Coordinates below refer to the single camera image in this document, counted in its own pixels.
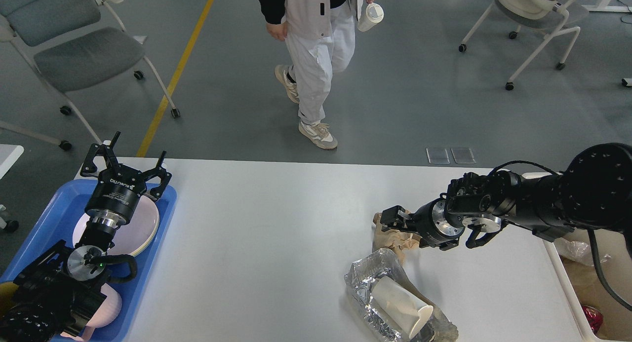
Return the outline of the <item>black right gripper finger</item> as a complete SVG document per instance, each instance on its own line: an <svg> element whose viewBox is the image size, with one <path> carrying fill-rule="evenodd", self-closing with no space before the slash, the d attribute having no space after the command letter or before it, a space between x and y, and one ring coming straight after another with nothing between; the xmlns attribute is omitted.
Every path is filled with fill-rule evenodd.
<svg viewBox="0 0 632 342"><path fill-rule="evenodd" d="M379 223L382 228L389 227L400 231L417 231L417 225L412 219L410 212L399 205L383 211Z"/></svg>
<svg viewBox="0 0 632 342"><path fill-rule="evenodd" d="M404 232L395 228L385 227L382 228L382 232L389 239L420 239L420 236L415 232Z"/></svg>

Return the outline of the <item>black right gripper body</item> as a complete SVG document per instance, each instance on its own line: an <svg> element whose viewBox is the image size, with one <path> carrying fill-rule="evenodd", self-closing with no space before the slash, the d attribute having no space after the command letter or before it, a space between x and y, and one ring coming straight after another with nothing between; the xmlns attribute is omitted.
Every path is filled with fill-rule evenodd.
<svg viewBox="0 0 632 342"><path fill-rule="evenodd" d="M435 199L420 207L412 216L415 231L420 236L420 248L433 247L447 251L458 247L465 230L463 217L445 208L445 199Z"/></svg>

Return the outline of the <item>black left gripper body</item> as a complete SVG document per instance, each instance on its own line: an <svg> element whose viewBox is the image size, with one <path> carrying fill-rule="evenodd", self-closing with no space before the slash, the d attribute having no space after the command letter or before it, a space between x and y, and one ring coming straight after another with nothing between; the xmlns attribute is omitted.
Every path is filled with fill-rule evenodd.
<svg viewBox="0 0 632 342"><path fill-rule="evenodd" d="M85 207L89 223L113 228L127 225L133 218L140 197L146 191L145 183L125 183L113 178L98 179Z"/></svg>

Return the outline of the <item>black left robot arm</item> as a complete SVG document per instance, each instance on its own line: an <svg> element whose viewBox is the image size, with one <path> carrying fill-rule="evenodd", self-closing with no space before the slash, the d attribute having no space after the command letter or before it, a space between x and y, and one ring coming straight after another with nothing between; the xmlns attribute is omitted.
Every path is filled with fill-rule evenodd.
<svg viewBox="0 0 632 342"><path fill-rule="evenodd" d="M128 225L142 198L158 201L171 180L162 152L156 166L140 171L119 162L114 146L93 144L80 175L95 189L85 206L88 216L72 247L61 239L35 258L13 279L16 290L1 317L3 342L48 342L55 335L77 336L104 306L106 284L127 283L138 274L131 254L113 255L114 238Z"/></svg>

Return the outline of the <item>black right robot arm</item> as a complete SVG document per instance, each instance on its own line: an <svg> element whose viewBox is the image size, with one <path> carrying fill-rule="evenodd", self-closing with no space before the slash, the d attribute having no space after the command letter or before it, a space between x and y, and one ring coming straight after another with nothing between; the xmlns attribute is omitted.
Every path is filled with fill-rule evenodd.
<svg viewBox="0 0 632 342"><path fill-rule="evenodd" d="M505 164L488 175L468 172L415 212L408 214L401 206L386 209L377 229L417 234L421 248L442 251L457 247L465 229L472 231L468 248L486 245L508 225L549 242L584 229L599 281L614 300L630 309L605 279L594 232L619 232L631 249L631 154L626 144L599 144L579 153L566 171L548 169L546 175L532 179L506 170Z"/></svg>

